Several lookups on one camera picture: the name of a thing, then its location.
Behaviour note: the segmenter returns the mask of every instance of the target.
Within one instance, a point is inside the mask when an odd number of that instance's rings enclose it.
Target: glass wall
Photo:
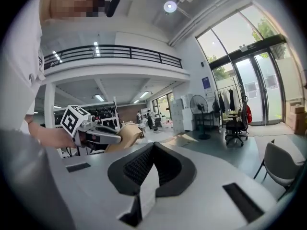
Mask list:
[[[252,26],[236,13],[212,28],[228,53],[260,40]]]
[[[286,100],[302,98],[299,73],[285,38],[254,5],[235,11],[197,40],[217,88],[242,86],[252,124],[284,120]]]
[[[286,100],[302,98],[302,87],[295,61],[290,55],[287,44],[271,47],[273,57],[283,79]]]
[[[168,93],[158,99],[153,100],[153,110],[160,117],[165,117],[166,119],[172,119],[170,112],[170,102],[174,99],[173,92]]]

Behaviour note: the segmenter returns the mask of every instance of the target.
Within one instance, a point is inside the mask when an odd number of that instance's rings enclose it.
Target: tan object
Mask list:
[[[114,152],[131,147],[141,135],[141,130],[134,123],[124,125],[117,133],[121,137],[121,142],[118,144],[110,144],[105,150],[107,152]]]
[[[299,105],[299,104],[292,105],[290,107],[290,111],[291,111],[291,113],[304,113],[305,107],[303,105]]]
[[[306,130],[305,113],[289,112],[286,118],[286,124],[294,131],[296,135],[304,135]]]
[[[286,102],[286,116],[289,115],[289,113],[291,112],[291,106],[295,106],[295,105],[301,105],[301,101],[296,100],[296,101],[287,101]]]

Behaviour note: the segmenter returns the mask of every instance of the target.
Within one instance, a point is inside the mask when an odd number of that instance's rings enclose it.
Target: standing fan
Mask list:
[[[204,122],[204,117],[203,117],[204,113],[208,113],[207,101],[201,95],[194,95],[190,101],[190,108],[191,108],[191,112],[194,115],[201,114],[203,134],[199,136],[199,139],[201,140],[210,139],[211,136],[205,134],[205,122]]]

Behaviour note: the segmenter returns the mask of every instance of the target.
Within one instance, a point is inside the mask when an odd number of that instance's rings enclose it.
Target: blue sign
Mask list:
[[[208,77],[205,77],[205,78],[202,79],[202,84],[203,84],[204,89],[211,88]]]

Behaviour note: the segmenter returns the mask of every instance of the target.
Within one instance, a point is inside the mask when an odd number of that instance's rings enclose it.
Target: black railing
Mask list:
[[[89,45],[69,48],[45,57],[45,70],[62,63],[81,59],[94,58],[128,58],[153,61],[161,64],[182,68],[181,59],[154,50],[123,45]]]

